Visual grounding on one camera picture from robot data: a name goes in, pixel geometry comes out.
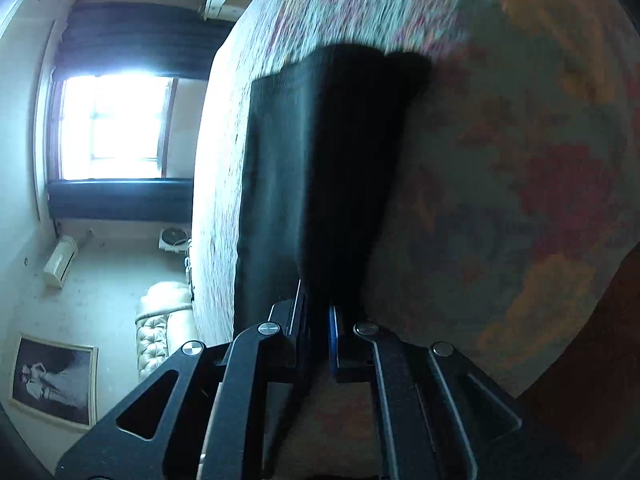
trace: white leather sofa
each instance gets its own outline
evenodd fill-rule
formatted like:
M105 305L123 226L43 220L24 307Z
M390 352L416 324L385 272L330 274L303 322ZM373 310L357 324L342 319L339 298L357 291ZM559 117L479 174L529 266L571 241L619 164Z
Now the white leather sofa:
M149 288L138 307L136 335L142 382L187 341L200 339L189 285L161 282Z

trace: floral bedsheet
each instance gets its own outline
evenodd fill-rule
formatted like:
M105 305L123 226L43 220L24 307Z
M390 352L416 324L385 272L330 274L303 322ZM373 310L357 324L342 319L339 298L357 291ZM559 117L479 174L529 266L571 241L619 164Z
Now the floral bedsheet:
M366 290L405 341L448 340L514 396L640 239L640 39L616 0L254 0L213 63L192 251L207 344L232 335L251 81L320 45L430 56ZM282 478L376 473L369 393L318 378Z

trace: framed picture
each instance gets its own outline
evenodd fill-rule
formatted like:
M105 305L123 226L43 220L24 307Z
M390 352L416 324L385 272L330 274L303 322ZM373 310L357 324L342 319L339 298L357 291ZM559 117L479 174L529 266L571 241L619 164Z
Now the framed picture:
M88 430L97 420L98 350L20 334L11 405L51 424Z

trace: mattress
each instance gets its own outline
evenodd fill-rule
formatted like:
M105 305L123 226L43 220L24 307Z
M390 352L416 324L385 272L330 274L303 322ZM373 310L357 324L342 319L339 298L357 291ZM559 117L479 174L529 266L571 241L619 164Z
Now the mattress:
M193 207L194 315L232 338L250 85L318 46L431 58L363 290L403 340L448 340L517 396L640 240L640 39L616 0L254 0L214 60ZM376 473L370 395L325 371L283 478Z

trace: brown floor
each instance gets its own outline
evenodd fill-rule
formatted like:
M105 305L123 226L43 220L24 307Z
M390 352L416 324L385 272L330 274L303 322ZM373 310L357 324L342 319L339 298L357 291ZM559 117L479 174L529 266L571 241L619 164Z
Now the brown floor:
M520 401L587 462L620 435L640 404L640 244L582 331Z

